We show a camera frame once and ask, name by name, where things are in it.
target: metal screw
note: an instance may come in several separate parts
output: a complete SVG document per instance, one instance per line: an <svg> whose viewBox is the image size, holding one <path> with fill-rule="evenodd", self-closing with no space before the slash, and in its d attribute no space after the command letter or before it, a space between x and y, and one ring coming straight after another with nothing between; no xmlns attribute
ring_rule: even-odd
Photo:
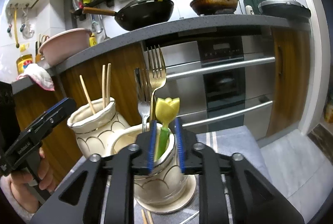
<svg viewBox="0 0 333 224"><path fill-rule="evenodd" d="M92 162L97 162L98 160L101 159L101 156L99 154L92 154L89 159Z"/></svg>
<svg viewBox="0 0 333 224"><path fill-rule="evenodd" d="M128 146L128 149L129 149L130 151L137 151L137 150L139 150L139 145L137 145L137 144L130 144L130 145Z"/></svg>
<svg viewBox="0 0 333 224"><path fill-rule="evenodd" d="M244 159L244 156L240 153L235 153L232 155L232 159L235 161L241 161Z"/></svg>
<svg viewBox="0 0 333 224"><path fill-rule="evenodd" d="M205 148L205 145L202 144L202 143L200 143L200 142L198 142L198 143L196 143L196 144L193 145L193 148L194 148L195 150L202 150L202 149Z"/></svg>

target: white ceramic utensil holder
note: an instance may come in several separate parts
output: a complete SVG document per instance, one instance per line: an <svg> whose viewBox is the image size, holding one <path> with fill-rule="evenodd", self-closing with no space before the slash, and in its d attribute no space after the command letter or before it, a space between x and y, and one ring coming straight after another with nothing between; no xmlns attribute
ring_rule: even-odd
<svg viewBox="0 0 333 224"><path fill-rule="evenodd" d="M92 101L96 114L93 114L89 104L80 107L67 120L76 136L76 141L82 154L88 158L91 154L100 154L102 157L110 155L107 151L108 138L118 131L129 128L126 120L116 111L113 98L103 109L103 101Z"/></svg>
<svg viewBox="0 0 333 224"><path fill-rule="evenodd" d="M157 124L157 127L160 131L162 125ZM118 131L116 135L109 137L107 151L110 154L119 152L135 143L140 133L142 124ZM183 194L186 179L187 175L180 171L175 137L170 132L167 149L154 163L152 173L149 176L134 176L134 197L138 202L157 206L172 203Z"/></svg>

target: yellow tulip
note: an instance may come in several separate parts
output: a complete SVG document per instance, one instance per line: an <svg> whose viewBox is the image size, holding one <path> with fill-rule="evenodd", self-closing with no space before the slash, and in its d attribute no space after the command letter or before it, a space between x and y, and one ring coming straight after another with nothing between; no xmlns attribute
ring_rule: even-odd
<svg viewBox="0 0 333 224"><path fill-rule="evenodd" d="M158 98L156 102L155 115L156 118L162 122L163 127L167 128L177 116L179 112L180 101L179 98L171 99Z"/></svg>

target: countertop edge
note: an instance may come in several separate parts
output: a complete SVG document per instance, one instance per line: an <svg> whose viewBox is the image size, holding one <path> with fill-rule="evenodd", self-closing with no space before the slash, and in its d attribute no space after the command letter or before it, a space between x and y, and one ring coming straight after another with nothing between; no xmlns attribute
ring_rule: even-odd
<svg viewBox="0 0 333 224"><path fill-rule="evenodd" d="M137 29L116 36L110 40L102 42L94 47L87 48L57 66L48 69L51 76L60 74L67 69L80 63L90 60L106 52L119 47L124 47L136 42L168 35L171 33L203 29L210 27L235 27L235 26L269 26L292 28L301 31L310 31L310 24L293 22L281 17L261 16L261 15L212 15L203 17L191 17ZM22 78L12 83L13 94L16 94L30 86L34 82L29 78Z"/></svg>

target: oven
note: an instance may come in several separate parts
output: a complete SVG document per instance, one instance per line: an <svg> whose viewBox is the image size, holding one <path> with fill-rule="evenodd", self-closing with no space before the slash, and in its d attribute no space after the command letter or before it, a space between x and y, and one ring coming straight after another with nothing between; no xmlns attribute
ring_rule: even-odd
<svg viewBox="0 0 333 224"><path fill-rule="evenodd" d="M266 135L275 81L271 37L207 37L161 50L167 81L156 97L180 98L186 128L199 134L246 125L256 139Z"/></svg>

